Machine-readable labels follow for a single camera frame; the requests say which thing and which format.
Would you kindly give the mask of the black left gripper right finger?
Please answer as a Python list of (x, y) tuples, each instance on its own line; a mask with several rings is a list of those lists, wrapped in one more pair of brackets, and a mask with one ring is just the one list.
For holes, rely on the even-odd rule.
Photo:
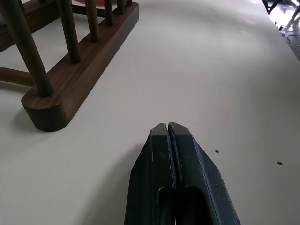
[(176, 222), (179, 225), (239, 225), (220, 171), (189, 129), (168, 124), (176, 171)]

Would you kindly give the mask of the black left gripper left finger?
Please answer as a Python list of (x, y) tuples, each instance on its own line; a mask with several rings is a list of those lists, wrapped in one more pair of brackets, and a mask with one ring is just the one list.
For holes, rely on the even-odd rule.
[(175, 172), (166, 124), (150, 130), (131, 170), (126, 225), (173, 225)]

